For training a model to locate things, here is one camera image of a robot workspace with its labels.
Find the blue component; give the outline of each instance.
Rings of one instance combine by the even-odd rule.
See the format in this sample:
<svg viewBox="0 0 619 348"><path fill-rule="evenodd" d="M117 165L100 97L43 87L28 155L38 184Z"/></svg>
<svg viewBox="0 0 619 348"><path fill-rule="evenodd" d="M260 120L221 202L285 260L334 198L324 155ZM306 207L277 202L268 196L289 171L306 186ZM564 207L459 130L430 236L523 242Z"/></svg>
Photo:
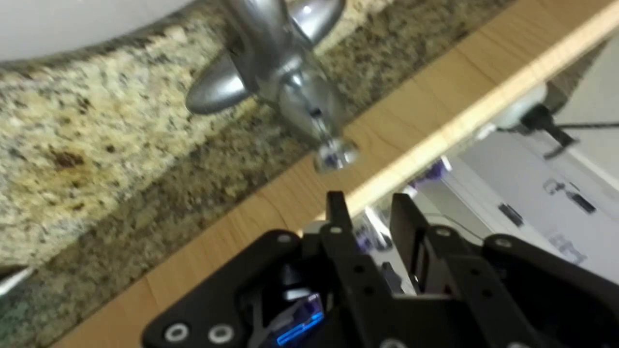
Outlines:
<svg viewBox="0 0 619 348"><path fill-rule="evenodd" d="M419 178L415 178L409 186L421 188L424 182L442 180L448 173L452 173L452 163L448 157L442 157L438 163L434 163L426 173L423 173Z"/></svg>
<svg viewBox="0 0 619 348"><path fill-rule="evenodd" d="M322 323L324 319L326 319L324 314L314 314L314 316L310 318L310 321L301 323L301 325L295 325L295 327L291 327L287 333L279 335L277 345L279 345L279 347L289 345L291 341L303 337L305 333L308 333L312 327L316 327L316 325Z"/></svg>

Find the granite countertop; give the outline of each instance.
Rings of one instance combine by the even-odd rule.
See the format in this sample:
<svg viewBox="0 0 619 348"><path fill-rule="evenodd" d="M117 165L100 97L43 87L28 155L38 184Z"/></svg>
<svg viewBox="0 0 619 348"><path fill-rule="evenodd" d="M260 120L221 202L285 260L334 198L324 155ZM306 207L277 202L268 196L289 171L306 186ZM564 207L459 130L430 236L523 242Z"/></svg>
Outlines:
<svg viewBox="0 0 619 348"><path fill-rule="evenodd" d="M390 2L349 0L322 51ZM252 109L200 118L185 107L221 31L200 2L94 51L0 66L0 265L49 261Z"/></svg>
<svg viewBox="0 0 619 348"><path fill-rule="evenodd" d="M349 0L320 49L349 115L510 0L388 4ZM0 300L0 347L51 345L308 153L254 101L218 118L187 113L223 29L196 4L103 49L0 68L0 263L38 267Z"/></svg>

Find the white surface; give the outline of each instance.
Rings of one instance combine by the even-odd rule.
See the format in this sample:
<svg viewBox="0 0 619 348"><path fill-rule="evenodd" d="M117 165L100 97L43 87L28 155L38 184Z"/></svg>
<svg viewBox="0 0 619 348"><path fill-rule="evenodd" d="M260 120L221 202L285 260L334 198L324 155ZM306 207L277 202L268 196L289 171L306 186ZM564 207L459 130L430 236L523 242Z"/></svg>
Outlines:
<svg viewBox="0 0 619 348"><path fill-rule="evenodd" d="M566 260L619 283L619 196L571 157L544 161L550 144L544 138L496 134L463 153L461 161ZM599 211L589 215L566 194L548 194L548 182L568 184Z"/></svg>
<svg viewBox="0 0 619 348"><path fill-rule="evenodd" d="M619 37L608 43L581 82L558 124L619 122ZM570 151L619 192L619 130L571 130L581 140Z"/></svg>
<svg viewBox="0 0 619 348"><path fill-rule="evenodd" d="M192 0L0 0L0 62L59 55L146 28Z"/></svg>
<svg viewBox="0 0 619 348"><path fill-rule="evenodd" d="M473 171L461 159L455 159L453 165L455 165L455 173L446 176L444 184L459 198L459 202L463 202L488 227L492 234L512 234L550 254L560 256L558 248L554 248L527 221L527 217L523 227L517 227L500 211L500 205L510 202L506 202L506 198L502 198L492 186L488 186L488 182L484 182L484 178L477 171Z"/></svg>

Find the faucet handle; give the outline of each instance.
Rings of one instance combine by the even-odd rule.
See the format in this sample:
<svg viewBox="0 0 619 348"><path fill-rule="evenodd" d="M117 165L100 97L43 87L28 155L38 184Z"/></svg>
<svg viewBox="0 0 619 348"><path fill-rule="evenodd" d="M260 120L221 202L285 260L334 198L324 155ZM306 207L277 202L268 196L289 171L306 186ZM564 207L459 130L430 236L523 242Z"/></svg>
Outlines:
<svg viewBox="0 0 619 348"><path fill-rule="evenodd" d="M312 45L318 45L343 16L345 6L347 0L299 0L289 6L289 14L301 33ZM252 93L233 57L225 53L196 78L187 105L196 115L216 115L235 107Z"/></svg>

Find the white sink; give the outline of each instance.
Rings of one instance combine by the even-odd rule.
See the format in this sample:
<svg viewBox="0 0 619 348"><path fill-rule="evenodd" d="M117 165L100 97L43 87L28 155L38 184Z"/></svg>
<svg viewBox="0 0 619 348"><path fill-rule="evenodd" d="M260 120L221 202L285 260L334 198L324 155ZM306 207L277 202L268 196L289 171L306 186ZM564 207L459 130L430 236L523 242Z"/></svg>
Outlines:
<svg viewBox="0 0 619 348"><path fill-rule="evenodd" d="M0 62L94 47L192 0L0 0Z"/></svg>

